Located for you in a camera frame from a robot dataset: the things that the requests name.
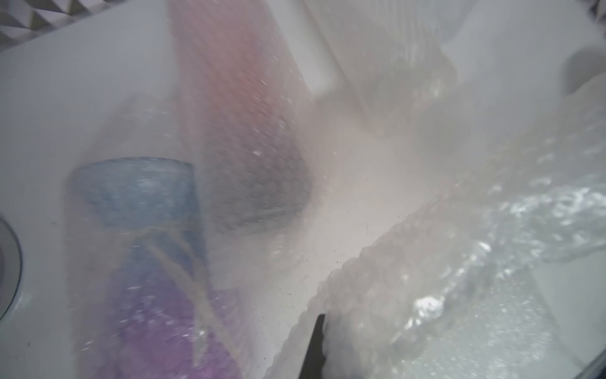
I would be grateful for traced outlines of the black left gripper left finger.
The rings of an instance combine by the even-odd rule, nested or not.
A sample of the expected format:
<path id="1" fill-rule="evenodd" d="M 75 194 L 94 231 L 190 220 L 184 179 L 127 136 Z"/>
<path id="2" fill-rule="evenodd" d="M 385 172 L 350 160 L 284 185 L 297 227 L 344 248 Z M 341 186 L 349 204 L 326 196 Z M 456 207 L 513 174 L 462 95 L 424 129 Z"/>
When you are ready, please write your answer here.
<path id="1" fill-rule="evenodd" d="M 312 330 L 312 336 L 301 366 L 299 379 L 322 379 L 322 369 L 326 362 L 323 353 L 325 315 L 320 314 Z"/>

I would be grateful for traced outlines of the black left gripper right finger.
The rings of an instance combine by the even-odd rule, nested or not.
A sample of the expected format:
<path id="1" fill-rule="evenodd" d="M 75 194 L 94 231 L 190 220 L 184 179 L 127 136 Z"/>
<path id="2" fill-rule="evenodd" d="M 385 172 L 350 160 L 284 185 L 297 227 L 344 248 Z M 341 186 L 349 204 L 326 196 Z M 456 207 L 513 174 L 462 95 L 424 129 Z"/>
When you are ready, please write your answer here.
<path id="1" fill-rule="evenodd" d="M 606 379 L 606 350 L 603 350 L 574 379 Z"/>

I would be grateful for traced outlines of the clear bubble wrap sheet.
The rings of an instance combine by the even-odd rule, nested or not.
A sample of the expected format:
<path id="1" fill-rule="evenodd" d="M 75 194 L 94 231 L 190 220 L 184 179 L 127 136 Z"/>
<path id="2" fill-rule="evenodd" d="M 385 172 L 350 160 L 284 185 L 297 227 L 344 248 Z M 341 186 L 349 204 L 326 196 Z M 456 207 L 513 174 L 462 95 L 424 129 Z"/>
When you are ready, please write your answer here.
<path id="1" fill-rule="evenodd" d="M 555 326 L 531 268 L 605 251 L 605 77 L 333 271 L 268 369 L 295 378 L 508 378 Z"/>

